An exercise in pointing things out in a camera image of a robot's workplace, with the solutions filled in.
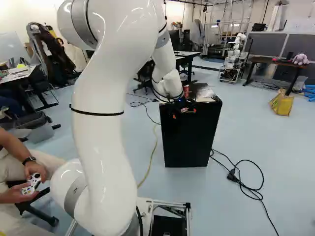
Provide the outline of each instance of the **white game controller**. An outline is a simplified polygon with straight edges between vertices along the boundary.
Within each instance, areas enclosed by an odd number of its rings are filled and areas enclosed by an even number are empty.
[[[35,190],[41,183],[40,173],[32,174],[28,179],[28,183],[30,184],[28,187],[22,188],[21,190],[22,195],[30,195],[35,192]]]

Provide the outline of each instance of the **cubicle partition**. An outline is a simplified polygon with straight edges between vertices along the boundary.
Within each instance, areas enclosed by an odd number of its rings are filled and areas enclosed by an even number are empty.
[[[301,76],[308,77],[305,84],[315,85],[315,32],[250,32],[244,47],[245,52],[249,51],[251,41],[250,56],[286,58],[289,52],[293,52],[294,55],[298,53],[306,54],[310,64],[301,71]],[[269,71],[273,70],[270,79],[286,82],[292,81],[294,76],[294,73],[291,71],[292,68],[281,65],[270,66],[273,66],[273,68],[269,68]]]

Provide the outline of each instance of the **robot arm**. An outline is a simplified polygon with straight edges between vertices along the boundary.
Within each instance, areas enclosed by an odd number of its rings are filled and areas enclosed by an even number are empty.
[[[66,0],[58,25],[71,44],[95,53],[72,96],[79,159],[55,172],[52,197],[95,236],[120,236],[129,228],[137,200],[121,137],[129,79],[152,56],[156,90],[170,97],[182,93],[165,17],[152,0]]]

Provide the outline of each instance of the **stuffed animal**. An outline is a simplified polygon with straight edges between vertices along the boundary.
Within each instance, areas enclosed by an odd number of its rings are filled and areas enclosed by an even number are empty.
[[[293,59],[293,63],[298,65],[310,64],[305,54],[296,55],[295,58]]]

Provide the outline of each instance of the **whiteboard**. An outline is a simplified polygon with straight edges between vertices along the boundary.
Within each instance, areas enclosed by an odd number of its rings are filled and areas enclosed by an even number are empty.
[[[29,54],[16,32],[0,33],[0,62],[14,58],[17,64],[20,58],[31,61]]]

